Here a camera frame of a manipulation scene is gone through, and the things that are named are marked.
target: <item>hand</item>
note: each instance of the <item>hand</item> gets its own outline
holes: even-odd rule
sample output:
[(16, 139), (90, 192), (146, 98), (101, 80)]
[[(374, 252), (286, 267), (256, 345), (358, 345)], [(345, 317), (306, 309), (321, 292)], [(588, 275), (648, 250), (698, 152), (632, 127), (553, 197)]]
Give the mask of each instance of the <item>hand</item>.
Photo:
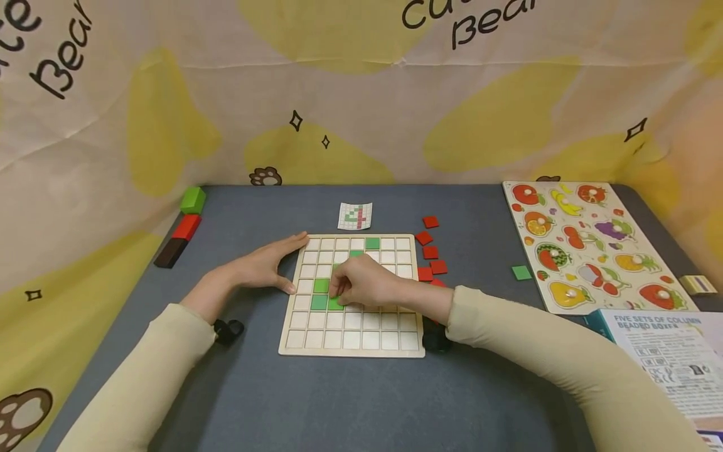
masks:
[(251, 254), (239, 257), (225, 264), (224, 271), (231, 275), (235, 286), (277, 287), (287, 294), (296, 292), (296, 287), (278, 274), (278, 263), (290, 252), (309, 243), (306, 232), (290, 236), (278, 242), (269, 243)]
[(352, 257), (331, 274), (329, 296), (339, 296), (338, 303), (384, 306), (399, 304), (408, 281), (395, 276), (368, 255)]

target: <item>fruit puzzle board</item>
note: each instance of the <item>fruit puzzle board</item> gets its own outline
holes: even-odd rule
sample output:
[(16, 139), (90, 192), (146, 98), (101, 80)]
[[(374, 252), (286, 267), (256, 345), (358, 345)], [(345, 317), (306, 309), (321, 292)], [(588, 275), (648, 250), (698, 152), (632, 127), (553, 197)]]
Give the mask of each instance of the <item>fruit puzzle board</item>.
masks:
[(550, 312), (698, 310), (609, 184), (502, 186)]
[(331, 272), (367, 254), (382, 267), (418, 280), (410, 234), (310, 234), (299, 251), (296, 293), (289, 296), (278, 352), (325, 357), (422, 358), (422, 316), (397, 306), (340, 306), (329, 297)]

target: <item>tabletop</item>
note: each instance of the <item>tabletop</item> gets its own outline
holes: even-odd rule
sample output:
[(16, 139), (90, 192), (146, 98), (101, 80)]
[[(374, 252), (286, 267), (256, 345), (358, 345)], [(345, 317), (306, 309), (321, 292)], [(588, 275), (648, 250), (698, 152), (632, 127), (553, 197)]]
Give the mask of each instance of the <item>tabletop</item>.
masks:
[[(672, 272), (698, 274), (642, 199), (628, 187), (614, 188)], [(40, 452), (56, 449), (148, 323), (204, 273), (299, 231), (341, 233), (341, 202), (374, 203), (365, 234), (416, 234), (424, 230), (423, 217), (437, 216), (434, 244), (449, 270), (441, 280), (544, 309), (535, 281), (516, 281), (510, 270), (527, 262), (499, 184), (204, 190), (194, 238), (173, 269), (147, 267)], [(282, 261), (280, 273), (293, 278), (295, 263), (296, 253)], [(240, 289), (232, 297), (222, 318), (241, 320), (246, 332), (229, 348), (215, 345), (191, 372), (150, 450), (594, 450), (571, 397), (489, 351), (455, 344), (423, 359), (280, 356), (288, 296)], [(701, 310), (721, 310), (714, 300), (694, 300)], [(584, 324), (581, 317), (570, 320)]]

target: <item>green block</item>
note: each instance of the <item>green block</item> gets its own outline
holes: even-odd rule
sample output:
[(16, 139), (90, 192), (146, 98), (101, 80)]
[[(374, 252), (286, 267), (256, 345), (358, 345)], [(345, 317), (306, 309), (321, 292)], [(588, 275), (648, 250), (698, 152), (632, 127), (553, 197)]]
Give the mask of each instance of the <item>green block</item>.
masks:
[(326, 301), (328, 298), (326, 295), (312, 295), (312, 311), (326, 310)]
[(378, 250), (380, 247), (379, 239), (377, 237), (367, 237), (367, 249)]
[(337, 302), (337, 300), (339, 300), (339, 297), (329, 298), (329, 308), (328, 309), (330, 311), (343, 311), (344, 310), (344, 306), (340, 306), (339, 303)]
[(527, 269), (527, 265), (516, 265), (512, 267), (512, 272), (515, 274), (517, 281), (532, 279), (532, 275), (530, 274), (530, 270)]
[(189, 187), (181, 200), (181, 212), (201, 214), (203, 204), (206, 202), (206, 194), (201, 187)]
[(315, 294), (328, 294), (329, 293), (329, 279), (315, 279), (314, 280), (314, 293)]

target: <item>red block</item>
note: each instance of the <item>red block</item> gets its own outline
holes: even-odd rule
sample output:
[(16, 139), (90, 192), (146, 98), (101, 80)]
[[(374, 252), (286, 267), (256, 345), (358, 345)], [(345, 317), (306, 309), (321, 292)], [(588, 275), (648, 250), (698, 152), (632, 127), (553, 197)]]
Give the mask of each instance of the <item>red block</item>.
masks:
[(435, 216), (425, 216), (422, 221), (424, 222), (424, 227), (426, 227), (427, 229), (436, 228), (440, 225), (440, 222), (437, 221), (437, 217)]
[(440, 256), (437, 247), (432, 246), (422, 248), (422, 254), (424, 255), (424, 259), (438, 259)]
[(433, 260), (429, 266), (432, 267), (432, 273), (435, 275), (447, 273), (447, 264), (444, 260)]
[(174, 231), (174, 235), (171, 236), (172, 239), (185, 239), (188, 242), (191, 241), (191, 237), (193, 237), (193, 234), (196, 233), (196, 229), (198, 229), (198, 225), (201, 224), (201, 216), (195, 215), (195, 214), (189, 214), (185, 215), (183, 217), (183, 220), (181, 220), (181, 223), (179, 224), (179, 227), (176, 228)]
[(427, 231), (422, 231), (414, 237), (416, 237), (416, 240), (421, 246), (424, 246), (433, 240), (432, 236), (429, 235), (429, 232)]
[(417, 273), (419, 273), (420, 281), (431, 281), (435, 278), (432, 276), (432, 269), (429, 267), (420, 267), (417, 269)]

